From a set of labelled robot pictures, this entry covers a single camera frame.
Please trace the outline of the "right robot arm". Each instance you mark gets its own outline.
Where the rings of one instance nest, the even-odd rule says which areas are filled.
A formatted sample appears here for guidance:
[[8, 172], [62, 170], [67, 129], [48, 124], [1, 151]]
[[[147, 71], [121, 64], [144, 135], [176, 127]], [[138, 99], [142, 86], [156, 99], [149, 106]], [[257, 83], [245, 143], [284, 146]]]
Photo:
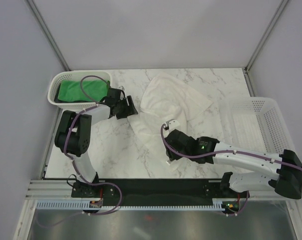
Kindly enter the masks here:
[[245, 151], [206, 136], [194, 139], [177, 129], [161, 138], [170, 161], [187, 158], [198, 164], [246, 169], [244, 174], [224, 173], [219, 190], [225, 197], [269, 189], [288, 199], [302, 197], [302, 163], [291, 150], [285, 149], [281, 154]]

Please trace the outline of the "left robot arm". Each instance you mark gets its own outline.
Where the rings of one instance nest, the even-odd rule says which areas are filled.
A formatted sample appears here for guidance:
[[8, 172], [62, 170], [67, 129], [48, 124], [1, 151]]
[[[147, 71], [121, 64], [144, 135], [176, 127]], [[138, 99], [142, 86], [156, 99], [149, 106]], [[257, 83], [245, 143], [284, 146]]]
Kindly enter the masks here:
[[87, 196], [95, 197], [100, 191], [98, 173], [88, 155], [92, 125], [112, 117], [120, 120], [137, 114], [132, 97], [117, 88], [109, 88], [107, 95], [91, 107], [62, 113], [54, 144], [72, 162]]

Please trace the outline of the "white towel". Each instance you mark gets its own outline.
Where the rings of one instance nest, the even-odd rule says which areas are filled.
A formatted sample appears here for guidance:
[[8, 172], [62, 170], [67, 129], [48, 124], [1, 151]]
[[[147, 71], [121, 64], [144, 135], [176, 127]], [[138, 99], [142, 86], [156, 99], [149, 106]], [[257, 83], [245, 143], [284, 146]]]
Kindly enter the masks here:
[[177, 129], [188, 132], [187, 124], [212, 104], [207, 97], [167, 73], [159, 73], [150, 81], [142, 96], [138, 114], [128, 117], [130, 126], [143, 145], [155, 155], [155, 161], [168, 171], [175, 171], [184, 161], [168, 163], [160, 129], [174, 120]]

